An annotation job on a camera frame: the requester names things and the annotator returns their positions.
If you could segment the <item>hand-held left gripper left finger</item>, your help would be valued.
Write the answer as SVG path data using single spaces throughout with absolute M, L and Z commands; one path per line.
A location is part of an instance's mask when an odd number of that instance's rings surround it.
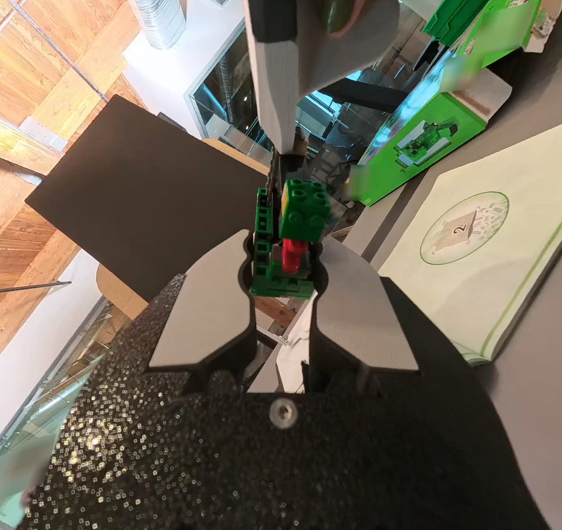
M 149 370 L 243 371 L 253 361 L 257 326 L 243 277 L 250 239 L 240 230 L 186 271 Z

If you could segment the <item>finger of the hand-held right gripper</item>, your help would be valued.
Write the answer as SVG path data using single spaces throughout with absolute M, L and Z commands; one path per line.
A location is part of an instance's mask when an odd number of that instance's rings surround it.
M 398 0 L 365 0 L 356 21 L 341 36 L 321 22 L 320 0 L 297 0 L 297 101 L 375 62 L 397 34 Z
M 243 0 L 258 119 L 280 154 L 293 150 L 303 0 Z

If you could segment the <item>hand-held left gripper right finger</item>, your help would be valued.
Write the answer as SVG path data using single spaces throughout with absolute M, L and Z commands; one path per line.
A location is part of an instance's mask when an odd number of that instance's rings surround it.
M 323 372 L 417 372 L 419 367 L 376 270 L 326 237 L 318 256 L 310 365 Z

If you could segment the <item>green toy brick model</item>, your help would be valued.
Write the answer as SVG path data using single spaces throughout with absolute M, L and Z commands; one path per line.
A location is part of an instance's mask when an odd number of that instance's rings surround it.
M 326 187 L 306 176 L 307 139 L 299 126 L 292 151 L 273 156 L 257 191 L 252 241 L 253 297 L 309 299 L 317 250 L 331 212 Z

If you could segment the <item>grey desk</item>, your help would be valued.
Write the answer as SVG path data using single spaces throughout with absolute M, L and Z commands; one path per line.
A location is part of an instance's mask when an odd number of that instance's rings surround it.
M 364 210 L 362 255 L 378 268 L 389 256 L 439 174 L 471 163 L 561 124 L 561 28 L 544 52 L 508 64 L 513 93 L 487 130 L 447 156 L 414 187 L 403 186 Z M 539 508 L 561 529 L 561 258 L 494 365 L 477 367 Z

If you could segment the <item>glass partition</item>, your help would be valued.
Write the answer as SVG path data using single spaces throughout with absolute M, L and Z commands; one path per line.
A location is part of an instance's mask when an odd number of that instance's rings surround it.
M 419 16 L 399 1 L 398 35 L 385 52 L 366 68 L 346 78 L 354 82 L 405 91 L 410 59 L 403 56 L 415 34 Z M 189 95 L 204 138 L 217 140 L 257 161 L 269 164 L 271 140 L 258 122 L 246 32 L 243 28 L 199 87 Z M 387 112 L 339 100 L 315 90 L 296 108 L 296 125 L 309 141 L 313 155 L 325 144 L 345 161 L 357 163 L 387 117 Z

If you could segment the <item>green toy box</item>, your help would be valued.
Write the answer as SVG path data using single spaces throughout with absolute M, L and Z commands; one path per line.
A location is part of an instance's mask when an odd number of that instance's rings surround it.
M 358 166 L 365 167 L 365 206 L 420 174 L 481 133 L 513 88 L 482 68 L 470 89 L 441 91 L 445 54 L 377 131 Z

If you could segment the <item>black flat panel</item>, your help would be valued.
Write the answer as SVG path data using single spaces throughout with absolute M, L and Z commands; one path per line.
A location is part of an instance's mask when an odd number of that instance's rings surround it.
M 25 202 L 145 301 L 240 230 L 266 174 L 118 95 Z

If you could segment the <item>white instruction booklet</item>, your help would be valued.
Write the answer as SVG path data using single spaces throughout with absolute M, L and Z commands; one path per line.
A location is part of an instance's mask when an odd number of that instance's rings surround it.
M 491 361 L 561 247 L 561 126 L 439 175 L 378 272 Z

